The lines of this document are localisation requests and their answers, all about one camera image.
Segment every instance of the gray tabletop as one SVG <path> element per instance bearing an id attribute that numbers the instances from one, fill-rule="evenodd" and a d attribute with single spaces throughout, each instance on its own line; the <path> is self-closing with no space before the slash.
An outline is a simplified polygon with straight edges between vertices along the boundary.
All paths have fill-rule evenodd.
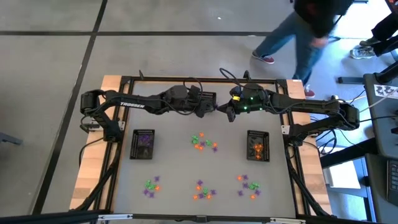
<path id="1" fill-rule="evenodd" d="M 374 85 L 380 85 L 380 83 L 376 81 L 374 74 L 366 74 L 364 79 L 368 103 L 369 105 L 372 105 L 381 99 L 380 96 L 376 96 L 374 93 Z M 387 85 L 398 86 L 398 78 L 394 79 Z M 369 110 L 372 118 L 392 116 L 395 111 L 398 110 L 398 99 L 387 98 Z M 396 128 L 397 126 L 397 122 L 388 118 L 373 121 L 374 136 L 376 137 L 378 150 L 381 155 L 396 159 L 398 158 L 398 135 L 391 133 L 391 129 Z"/>
<path id="2" fill-rule="evenodd" d="M 369 181 L 376 221 L 397 223 L 398 207 L 387 201 L 387 160 L 385 157 L 366 154 Z"/>
<path id="3" fill-rule="evenodd" d="M 179 83 L 146 83 L 134 85 L 135 95 L 153 95 Z M 204 91 L 217 93 L 218 104 L 228 102 L 227 83 L 203 83 Z M 155 143 L 152 160 L 130 160 L 134 129 L 154 129 Z M 247 130 L 266 131 L 270 136 L 270 162 L 246 160 Z M 205 146 L 198 150 L 191 143 L 192 135 L 204 133 L 201 141 L 217 142 L 218 151 Z M 169 112 L 160 116 L 144 110 L 130 110 L 125 148 L 121 158 L 115 213 L 163 215 L 219 215 L 245 217 L 295 217 L 294 201 L 287 171 L 280 118 L 263 111 L 238 115 L 229 123 L 218 111 L 204 118 L 182 116 Z M 247 175 L 248 180 L 238 180 Z M 159 181 L 160 190 L 154 198 L 143 194 L 146 180 Z M 211 199 L 197 199 L 202 187 L 216 190 Z M 257 182 L 260 195 L 251 199 L 253 190 L 243 189 L 243 183 Z"/>

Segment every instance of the concrete floor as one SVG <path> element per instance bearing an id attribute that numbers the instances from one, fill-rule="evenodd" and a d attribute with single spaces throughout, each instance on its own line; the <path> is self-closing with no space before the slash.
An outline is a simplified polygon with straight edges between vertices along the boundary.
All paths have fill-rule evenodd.
<path id="1" fill-rule="evenodd" d="M 1 0 L 0 30 L 90 31 L 100 5 L 101 0 Z M 112 0 L 99 29 L 270 32 L 292 11 L 288 0 Z M 88 39 L 0 36 L 0 131 L 24 140 L 21 146 L 0 144 L 0 216 L 29 213 Z M 221 77 L 218 69 L 224 67 L 237 75 L 249 70 L 256 78 L 291 78 L 294 41 L 274 55 L 274 65 L 264 65 L 250 58 L 262 40 L 226 36 L 97 37 L 80 93 L 100 87 L 103 75 L 137 75 L 139 69 L 147 76 Z M 329 99 L 335 94 L 352 99 L 363 87 L 339 85 L 337 77 L 361 77 L 393 62 L 389 54 L 369 60 L 348 58 L 348 51 L 358 42 L 343 39 L 326 48 L 310 80 L 316 99 Z M 367 103 L 362 99 L 355 105 L 365 108 Z M 78 151 L 86 142 L 86 134 L 79 128 L 79 106 L 77 102 L 44 212 L 68 210 L 78 172 Z M 347 137 L 353 142 L 367 139 L 369 125 Z M 343 138 L 338 139 L 340 146 L 349 146 Z"/>

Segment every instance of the black mesh basket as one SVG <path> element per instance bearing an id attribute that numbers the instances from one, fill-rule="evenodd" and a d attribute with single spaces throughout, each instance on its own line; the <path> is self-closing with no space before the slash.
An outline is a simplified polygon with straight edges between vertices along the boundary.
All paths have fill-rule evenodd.
<path id="1" fill-rule="evenodd" d="M 248 130 L 246 157 L 252 161 L 269 162 L 269 133 Z"/>
<path id="2" fill-rule="evenodd" d="M 136 129 L 132 132 L 130 159 L 152 159 L 155 130 Z"/>

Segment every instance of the jeans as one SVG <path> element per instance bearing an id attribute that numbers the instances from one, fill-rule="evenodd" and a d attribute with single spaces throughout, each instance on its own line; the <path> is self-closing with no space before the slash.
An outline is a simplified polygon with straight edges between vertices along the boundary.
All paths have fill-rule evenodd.
<path id="1" fill-rule="evenodd" d="M 310 79 L 312 67 L 322 55 L 323 48 L 311 46 L 314 39 L 311 27 L 296 12 L 291 13 L 254 51 L 260 57 L 272 55 L 293 37 L 296 37 L 297 60 L 293 79 L 301 80 L 305 85 Z"/>

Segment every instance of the person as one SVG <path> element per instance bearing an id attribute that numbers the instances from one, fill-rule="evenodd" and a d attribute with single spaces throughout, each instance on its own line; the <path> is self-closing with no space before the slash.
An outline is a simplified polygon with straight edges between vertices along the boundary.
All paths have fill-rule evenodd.
<path id="1" fill-rule="evenodd" d="M 362 47 L 350 50 L 349 55 L 354 59 L 371 58 L 397 49 L 398 35 L 392 37 L 397 30 L 398 16 L 391 13 L 374 27 L 373 37 L 362 40 L 359 43 Z"/>
<path id="2" fill-rule="evenodd" d="M 271 55 L 296 38 L 297 66 L 293 79 L 299 79 L 305 87 L 305 96 L 313 98 L 315 93 L 309 89 L 312 67 L 319 61 L 328 34 L 333 29 L 333 18 L 339 8 L 335 0 L 296 0 L 294 12 L 252 52 L 252 57 L 273 64 Z"/>

